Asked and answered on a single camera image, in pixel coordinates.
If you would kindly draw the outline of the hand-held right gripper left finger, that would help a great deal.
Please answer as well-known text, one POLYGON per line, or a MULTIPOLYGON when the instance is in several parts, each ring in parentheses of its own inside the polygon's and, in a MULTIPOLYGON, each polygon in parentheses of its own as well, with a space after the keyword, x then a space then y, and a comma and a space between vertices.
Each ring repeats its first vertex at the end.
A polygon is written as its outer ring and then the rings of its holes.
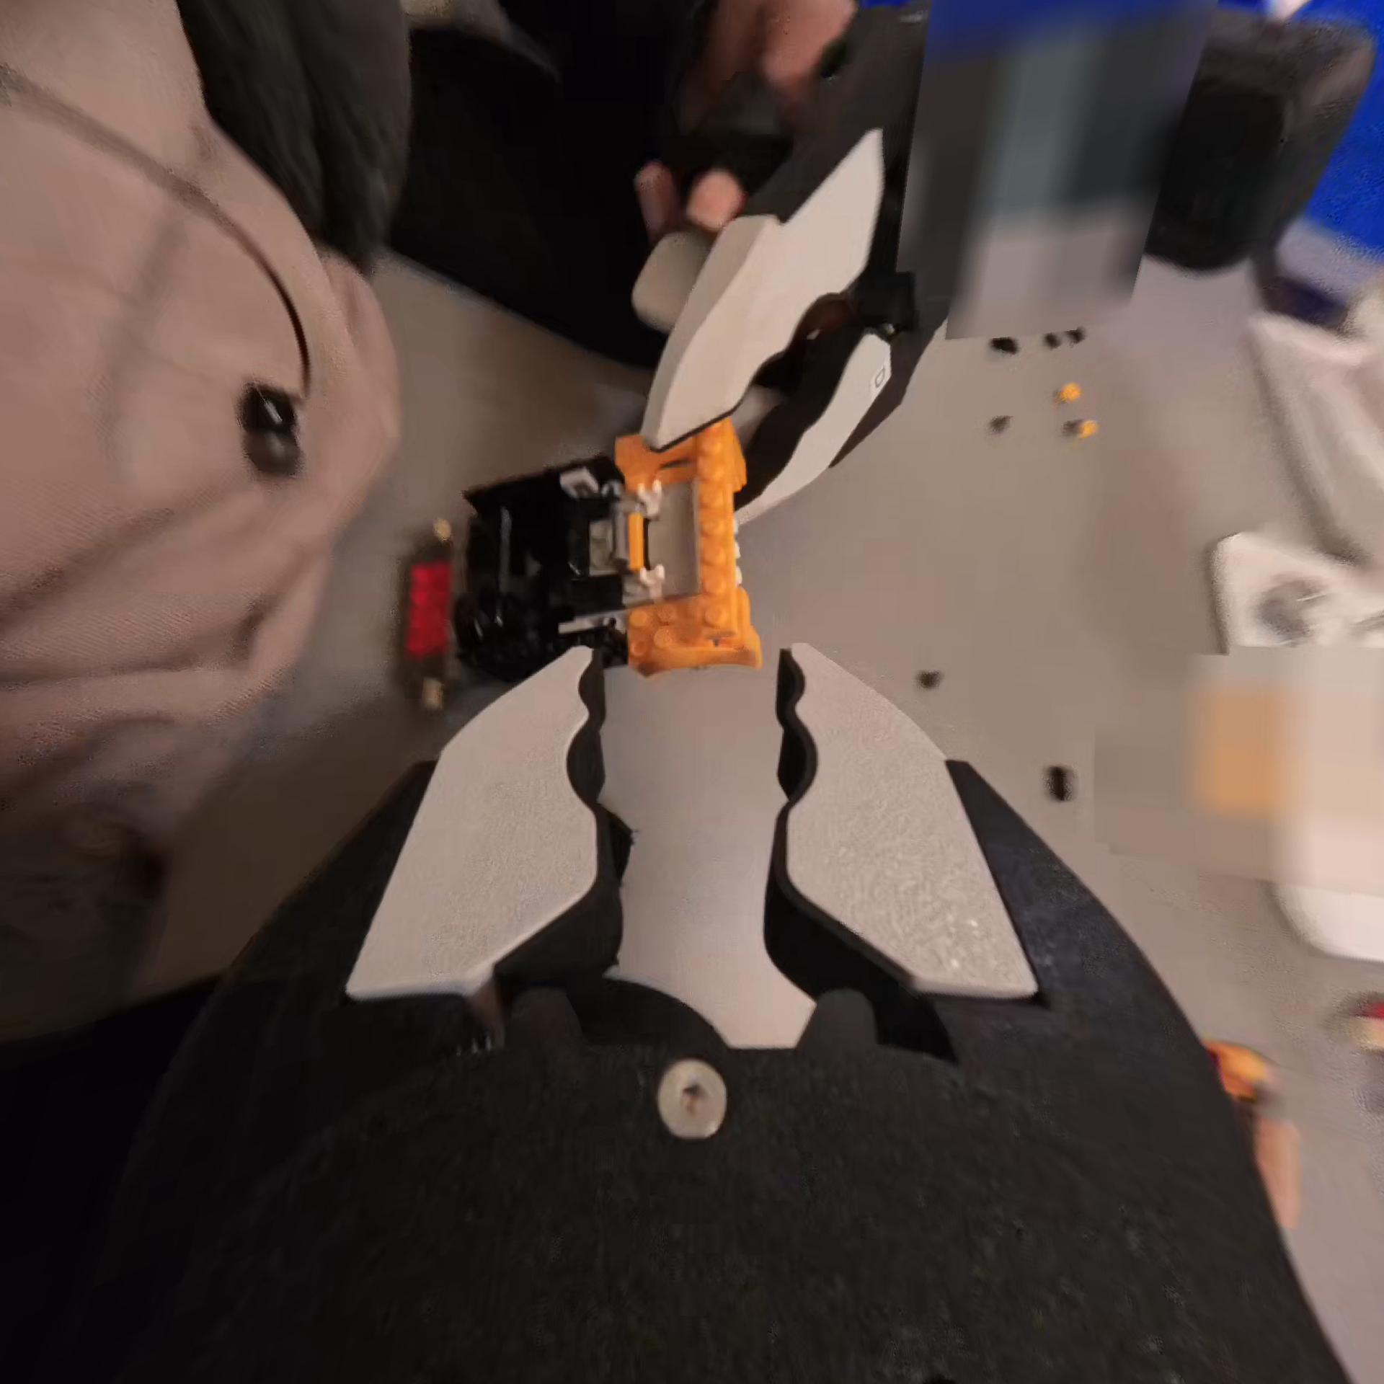
POLYGON ((623 932, 600 803, 604 665, 577 647, 444 746, 347 983, 473 998, 604 975, 623 932))

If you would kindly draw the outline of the person's left hand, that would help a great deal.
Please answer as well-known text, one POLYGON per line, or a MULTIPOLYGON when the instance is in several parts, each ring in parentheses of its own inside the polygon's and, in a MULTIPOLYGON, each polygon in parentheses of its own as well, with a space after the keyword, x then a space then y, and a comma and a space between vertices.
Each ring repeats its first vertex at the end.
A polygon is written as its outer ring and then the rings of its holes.
MULTIPOLYGON (((698 52, 684 60, 673 88, 673 125, 704 121, 724 90, 754 74, 773 95, 786 128, 801 123, 819 82, 819 65, 831 44, 849 27, 851 1, 719 1, 698 23, 698 52)), ((681 189, 660 158, 635 174, 635 199, 653 243, 676 230, 721 233, 742 214, 747 186, 726 166, 707 167, 681 189)))

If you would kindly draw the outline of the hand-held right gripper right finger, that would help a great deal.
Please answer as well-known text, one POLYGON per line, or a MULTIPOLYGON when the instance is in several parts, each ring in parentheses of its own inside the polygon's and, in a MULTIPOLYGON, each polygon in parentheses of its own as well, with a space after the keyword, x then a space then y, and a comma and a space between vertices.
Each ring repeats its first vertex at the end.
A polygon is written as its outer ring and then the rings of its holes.
POLYGON ((1032 1000, 1040 986, 943 749, 869 682, 814 645, 782 650, 775 710, 785 803, 768 904, 775 963, 834 990, 785 948, 833 940, 907 995, 1032 1000))

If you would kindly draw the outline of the person's left forearm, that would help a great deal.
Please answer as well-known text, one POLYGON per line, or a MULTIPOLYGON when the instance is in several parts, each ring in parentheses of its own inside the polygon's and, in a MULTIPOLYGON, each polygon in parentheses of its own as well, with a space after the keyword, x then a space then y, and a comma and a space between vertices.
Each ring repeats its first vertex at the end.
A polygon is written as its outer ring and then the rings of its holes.
POLYGON ((632 304, 635 176, 663 149, 707 3, 480 3, 409 34, 412 126, 389 248, 617 362, 663 336, 632 304))

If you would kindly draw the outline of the orange black lego car body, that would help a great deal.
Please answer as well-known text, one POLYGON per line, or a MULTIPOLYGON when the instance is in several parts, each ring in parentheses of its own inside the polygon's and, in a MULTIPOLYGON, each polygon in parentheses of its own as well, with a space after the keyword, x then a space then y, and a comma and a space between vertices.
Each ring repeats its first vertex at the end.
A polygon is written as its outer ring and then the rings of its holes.
POLYGON ((698 436, 468 490, 404 570, 403 672, 431 711, 468 668, 515 685, 587 647, 627 665, 630 611, 699 594, 698 436))

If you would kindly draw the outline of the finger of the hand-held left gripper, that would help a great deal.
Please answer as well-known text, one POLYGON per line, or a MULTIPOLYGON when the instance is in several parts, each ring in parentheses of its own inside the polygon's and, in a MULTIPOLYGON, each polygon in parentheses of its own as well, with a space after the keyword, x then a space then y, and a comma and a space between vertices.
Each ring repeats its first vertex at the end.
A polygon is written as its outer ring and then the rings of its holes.
POLYGON ((796 390, 772 406, 747 444, 747 484, 737 525, 780 507, 824 476, 885 390, 894 372, 890 337, 844 326, 808 344, 796 390))
POLYGON ((872 128, 796 212, 745 214, 719 233, 651 382, 643 439, 653 449, 732 415, 810 308, 857 283, 884 189, 885 133, 872 128))

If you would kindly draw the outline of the scatter of small lego pieces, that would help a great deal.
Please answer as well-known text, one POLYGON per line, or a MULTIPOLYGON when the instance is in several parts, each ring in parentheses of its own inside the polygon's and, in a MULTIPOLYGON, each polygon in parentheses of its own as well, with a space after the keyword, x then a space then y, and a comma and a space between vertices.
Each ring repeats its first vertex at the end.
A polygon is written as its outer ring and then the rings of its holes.
MULTIPOLYGON (((1088 331, 1085 326, 1063 329, 1060 332, 1047 332, 1042 336, 1042 344, 1048 350, 1060 347, 1075 347, 1086 340, 1088 331)), ((1014 336, 996 336, 987 339, 991 354, 997 357, 1014 357, 1020 352, 1022 342, 1014 336)), ((1101 425, 1098 420, 1076 413, 1080 403, 1085 401, 1085 388, 1080 382, 1067 380, 1052 390, 1052 400, 1057 408, 1065 410, 1062 433, 1073 439, 1090 439, 1100 434, 1101 425)), ((1014 416, 999 413, 989 418, 986 428, 994 436, 1006 434, 1014 425, 1014 416)))

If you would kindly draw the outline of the person's pale hoodie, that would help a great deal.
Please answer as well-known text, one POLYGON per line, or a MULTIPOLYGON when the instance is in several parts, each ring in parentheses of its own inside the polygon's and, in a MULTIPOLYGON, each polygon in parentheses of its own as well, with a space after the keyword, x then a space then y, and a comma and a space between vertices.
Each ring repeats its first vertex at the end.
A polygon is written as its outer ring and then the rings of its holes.
POLYGON ((368 271, 215 123, 179 3, 4 3, 2 47, 9 1044, 131 995, 401 397, 368 271))

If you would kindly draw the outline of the orange lego wheel arch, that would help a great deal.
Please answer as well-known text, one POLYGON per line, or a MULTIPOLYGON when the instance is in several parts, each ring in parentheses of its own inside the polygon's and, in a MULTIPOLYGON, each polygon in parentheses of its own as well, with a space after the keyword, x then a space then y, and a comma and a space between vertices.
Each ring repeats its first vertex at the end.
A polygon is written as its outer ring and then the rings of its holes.
POLYGON ((696 594, 635 606, 628 612, 627 663, 645 677, 721 665, 760 668, 763 647, 750 594, 696 594))

